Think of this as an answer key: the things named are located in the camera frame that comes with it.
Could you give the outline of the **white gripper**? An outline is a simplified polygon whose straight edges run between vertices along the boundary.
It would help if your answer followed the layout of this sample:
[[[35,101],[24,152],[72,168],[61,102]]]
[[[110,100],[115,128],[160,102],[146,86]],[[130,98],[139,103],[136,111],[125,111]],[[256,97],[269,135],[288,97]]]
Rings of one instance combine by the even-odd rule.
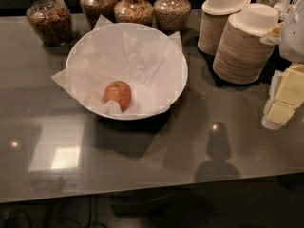
[[[304,103],[304,0],[299,0],[283,25],[278,23],[263,34],[260,42],[275,46],[280,56],[290,62],[283,72],[276,70],[271,81],[269,99],[263,110],[261,124],[278,130]]]

